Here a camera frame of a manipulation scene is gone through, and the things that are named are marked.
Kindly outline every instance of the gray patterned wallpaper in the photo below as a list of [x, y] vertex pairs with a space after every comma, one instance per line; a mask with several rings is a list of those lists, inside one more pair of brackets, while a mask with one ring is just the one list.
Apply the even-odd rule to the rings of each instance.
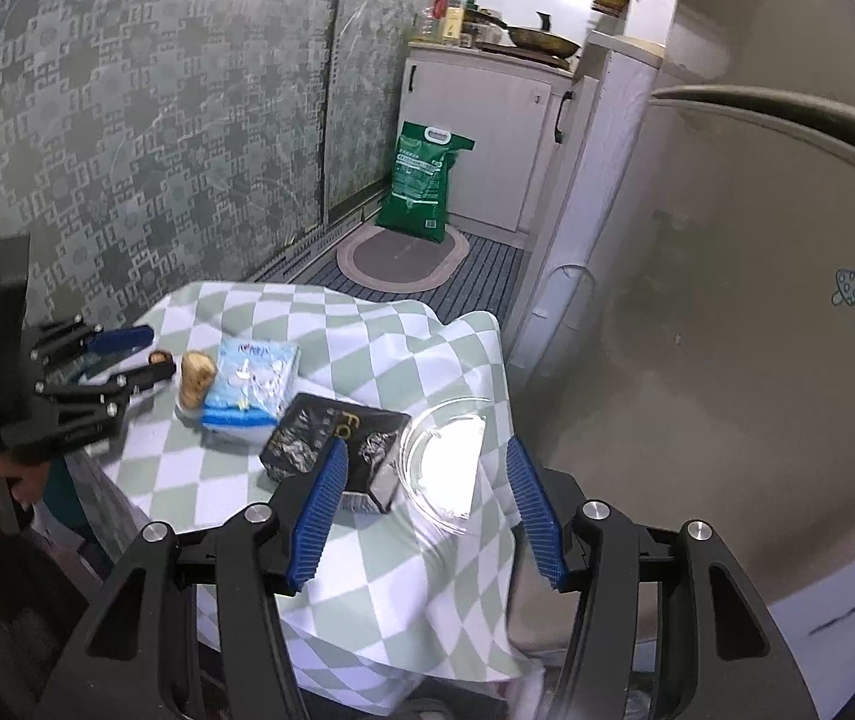
[[406, 42], [423, 0], [340, 0], [328, 108], [328, 210], [390, 175]]
[[[384, 175], [414, 1], [0, 0], [0, 235], [32, 232], [30, 319], [129, 322], [323, 223], [334, 18], [326, 202]], [[383, 134], [349, 151], [357, 129]]]

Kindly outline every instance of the sticker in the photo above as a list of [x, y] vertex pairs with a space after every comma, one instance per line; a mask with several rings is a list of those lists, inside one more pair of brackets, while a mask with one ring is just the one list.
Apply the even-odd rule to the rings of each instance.
[[834, 275], [834, 281], [837, 282], [837, 292], [832, 295], [830, 302], [835, 306], [839, 306], [841, 303], [853, 306], [855, 303], [855, 271], [840, 269]]

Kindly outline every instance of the black cabinet handle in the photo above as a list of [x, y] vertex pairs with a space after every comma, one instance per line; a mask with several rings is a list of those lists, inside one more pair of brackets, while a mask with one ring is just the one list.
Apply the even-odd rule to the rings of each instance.
[[563, 104], [568, 100], [573, 100], [574, 93], [568, 90], [563, 93], [563, 98], [560, 98], [560, 105], [557, 108], [557, 119], [554, 122], [554, 143], [563, 143], [563, 132], [560, 132], [560, 114], [563, 113]]

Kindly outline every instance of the table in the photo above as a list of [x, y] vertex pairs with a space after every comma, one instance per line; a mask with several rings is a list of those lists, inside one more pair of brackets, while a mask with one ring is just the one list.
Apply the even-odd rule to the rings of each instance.
[[[199, 282], [141, 322], [155, 347], [216, 358], [222, 336], [301, 347], [299, 389], [417, 415], [459, 396], [491, 400], [469, 532], [454, 536], [403, 493], [388, 515], [338, 512], [317, 576], [277, 597], [298, 683], [341, 704], [389, 714], [424, 676], [465, 683], [539, 669], [507, 641], [520, 521], [506, 472], [512, 435], [496, 319], [448, 325], [415, 300], [369, 303], [323, 287]], [[147, 351], [124, 363], [141, 364]], [[68, 459], [91, 527], [117, 560], [151, 519], [178, 532], [219, 525], [275, 489], [256, 454], [227, 451], [174, 416], [174, 386], [133, 401], [106, 455]], [[198, 592], [198, 633], [218, 647], [212, 589]]]

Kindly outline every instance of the frying pan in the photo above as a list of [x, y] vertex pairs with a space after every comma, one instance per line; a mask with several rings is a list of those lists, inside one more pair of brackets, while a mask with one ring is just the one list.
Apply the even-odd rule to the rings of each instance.
[[541, 17], [541, 29], [531, 29], [526, 26], [508, 26], [507, 34], [511, 36], [514, 45], [519, 49], [532, 52], [548, 53], [551, 56], [567, 59], [580, 48], [572, 40], [555, 35], [550, 31], [550, 15], [538, 11]]

